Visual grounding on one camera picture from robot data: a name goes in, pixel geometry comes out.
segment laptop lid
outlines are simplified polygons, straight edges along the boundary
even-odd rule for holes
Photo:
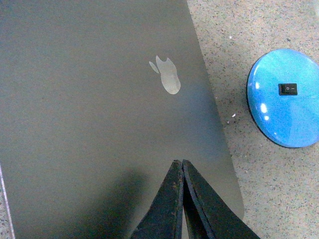
[[[175,159],[243,217],[185,0],[13,1],[0,31],[16,238],[128,235]]]

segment speckled countertop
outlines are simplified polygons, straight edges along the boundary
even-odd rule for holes
[[[278,48],[319,62],[319,18],[311,0],[189,0],[245,205],[262,239],[319,238],[319,143],[282,148],[255,126],[246,102],[254,62]],[[8,223],[0,200],[0,238]]]

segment round blue base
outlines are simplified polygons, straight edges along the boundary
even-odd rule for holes
[[[297,84],[297,95],[280,95],[280,84]],[[247,84],[252,116],[273,142],[290,148],[319,141],[319,66],[308,56],[278,49],[253,66]]]

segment laptop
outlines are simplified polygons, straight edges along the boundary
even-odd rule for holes
[[[175,159],[243,218],[185,0],[1,8],[0,164],[12,236],[127,237]]]

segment power switch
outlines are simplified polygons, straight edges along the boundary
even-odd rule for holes
[[[281,96],[296,96],[297,92],[297,84],[279,84],[279,95]]]

